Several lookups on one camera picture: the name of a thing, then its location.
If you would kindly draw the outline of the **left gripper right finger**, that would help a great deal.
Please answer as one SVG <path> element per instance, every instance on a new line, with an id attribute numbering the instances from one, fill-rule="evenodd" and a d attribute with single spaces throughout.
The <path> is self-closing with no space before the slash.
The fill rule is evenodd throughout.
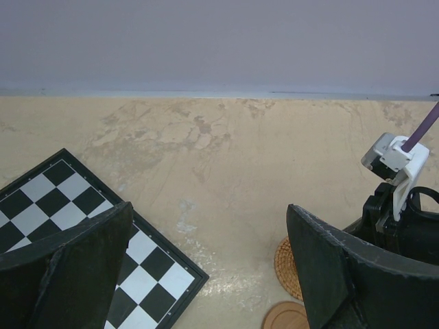
<path id="1" fill-rule="evenodd" d="M 287 230 L 310 328 L 437 328 L 438 266 L 363 241 L 290 204 Z"/>

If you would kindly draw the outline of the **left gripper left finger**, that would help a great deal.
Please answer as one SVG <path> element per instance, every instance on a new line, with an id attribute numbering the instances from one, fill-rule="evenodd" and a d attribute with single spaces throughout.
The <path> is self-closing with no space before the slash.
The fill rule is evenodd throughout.
<path id="1" fill-rule="evenodd" d="M 121 202 L 1 255 L 2 328 L 103 328 L 133 222 Z"/>

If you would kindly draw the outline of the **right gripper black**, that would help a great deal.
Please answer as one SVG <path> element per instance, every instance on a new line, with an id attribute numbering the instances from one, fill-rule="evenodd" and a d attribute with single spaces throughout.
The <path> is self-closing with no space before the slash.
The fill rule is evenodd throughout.
<path id="1" fill-rule="evenodd" d="M 426 195 L 435 202 L 438 192 L 424 186 L 414 187 L 407 197 L 401 219 L 393 217 L 395 186 L 381 183 L 363 206 L 361 218 L 344 228 L 344 231 L 404 257 L 424 263 L 438 263 L 438 213 L 424 211 L 420 196 Z"/>

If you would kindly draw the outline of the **scalloped light cork coaster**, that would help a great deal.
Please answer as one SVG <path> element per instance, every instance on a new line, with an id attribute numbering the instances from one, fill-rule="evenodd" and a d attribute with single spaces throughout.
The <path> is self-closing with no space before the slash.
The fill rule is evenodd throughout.
<path id="1" fill-rule="evenodd" d="M 294 298 L 303 301 L 296 263 L 289 238 L 285 237 L 274 255 L 274 270 L 281 286 Z"/>

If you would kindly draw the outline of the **light wooden coaster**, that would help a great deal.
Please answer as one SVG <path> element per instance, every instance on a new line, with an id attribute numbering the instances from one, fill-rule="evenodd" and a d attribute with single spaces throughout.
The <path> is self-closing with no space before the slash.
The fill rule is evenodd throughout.
<path id="1" fill-rule="evenodd" d="M 310 329 L 305 307 L 296 302 L 274 305 L 263 319 L 262 329 Z"/>

